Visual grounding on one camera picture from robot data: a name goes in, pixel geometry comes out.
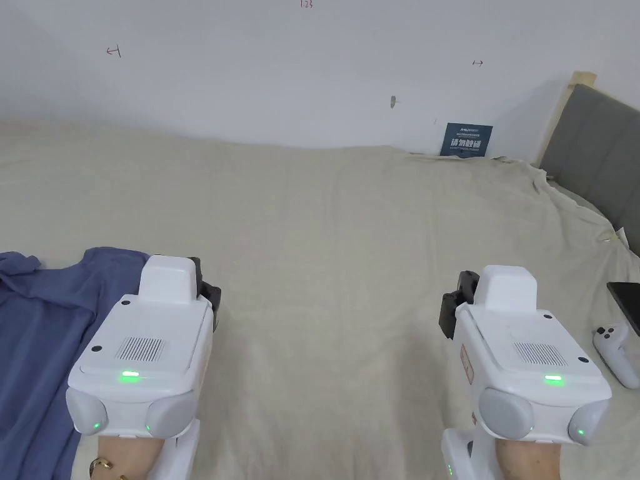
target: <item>smartphone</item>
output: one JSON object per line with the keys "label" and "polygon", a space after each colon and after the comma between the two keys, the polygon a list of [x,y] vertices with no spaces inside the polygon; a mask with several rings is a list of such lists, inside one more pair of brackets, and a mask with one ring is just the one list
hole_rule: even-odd
{"label": "smartphone", "polygon": [[620,310],[640,336],[640,284],[609,282],[607,288],[616,299]]}

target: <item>black clamp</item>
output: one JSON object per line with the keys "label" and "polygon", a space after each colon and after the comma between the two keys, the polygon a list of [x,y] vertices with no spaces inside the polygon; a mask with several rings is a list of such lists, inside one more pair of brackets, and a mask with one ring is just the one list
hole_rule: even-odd
{"label": "black clamp", "polygon": [[456,331],[456,308],[463,303],[473,304],[478,280],[480,276],[476,272],[461,271],[458,277],[458,289],[442,296],[438,324],[448,339],[453,339],[453,333]]}
{"label": "black clamp", "polygon": [[211,308],[213,309],[213,331],[215,332],[218,326],[218,309],[220,308],[222,290],[202,281],[202,269],[200,268],[200,259],[198,257],[188,258],[196,264],[196,292],[211,302]]}

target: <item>blue cloth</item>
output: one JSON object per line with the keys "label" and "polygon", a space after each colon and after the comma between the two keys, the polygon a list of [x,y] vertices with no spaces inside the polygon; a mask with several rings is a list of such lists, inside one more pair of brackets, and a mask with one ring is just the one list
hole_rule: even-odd
{"label": "blue cloth", "polygon": [[78,441],[67,377],[111,307],[136,293],[148,255],[92,248],[79,264],[39,270],[0,253],[0,477],[68,480]]}

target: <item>dark blue sign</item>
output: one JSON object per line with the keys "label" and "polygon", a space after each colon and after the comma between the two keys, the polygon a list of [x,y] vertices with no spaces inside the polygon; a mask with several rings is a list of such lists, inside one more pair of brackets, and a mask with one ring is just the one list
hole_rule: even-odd
{"label": "dark blue sign", "polygon": [[484,157],[492,130],[489,125],[447,124],[440,155]]}

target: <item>sticker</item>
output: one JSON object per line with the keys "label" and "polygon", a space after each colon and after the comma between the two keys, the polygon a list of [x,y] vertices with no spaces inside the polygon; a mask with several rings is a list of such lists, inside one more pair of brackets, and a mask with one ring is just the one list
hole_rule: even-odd
{"label": "sticker", "polygon": [[462,360],[462,366],[467,374],[467,380],[469,380],[469,385],[471,385],[474,382],[474,368],[471,366],[471,360],[469,360],[464,344],[462,344],[462,348],[460,349],[460,360]]}

